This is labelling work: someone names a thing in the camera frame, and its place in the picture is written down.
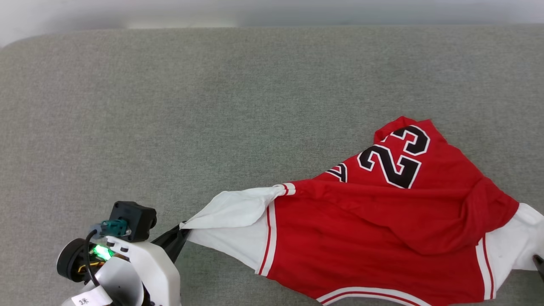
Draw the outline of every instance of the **jersey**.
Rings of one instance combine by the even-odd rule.
[[[534,232],[543,218],[430,120],[401,117],[314,179],[221,193],[181,226],[195,229],[189,240],[325,305],[448,305],[494,298],[536,245],[523,227]]]

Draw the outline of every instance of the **red basketball jersey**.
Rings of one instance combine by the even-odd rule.
[[[435,306],[493,298],[485,233],[507,223],[518,202],[430,120],[401,117],[367,150],[284,187],[268,208],[260,274],[323,304],[353,296]]]

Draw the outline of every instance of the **gray fabric surface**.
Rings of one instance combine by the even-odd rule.
[[[544,26],[103,30],[12,44],[0,51],[2,304],[75,294],[57,255],[117,200],[156,208],[155,237],[220,191],[315,176],[400,115],[431,118],[544,212],[543,50]],[[194,244],[176,265],[184,306],[318,305]],[[543,289],[515,271],[487,304],[540,305]]]

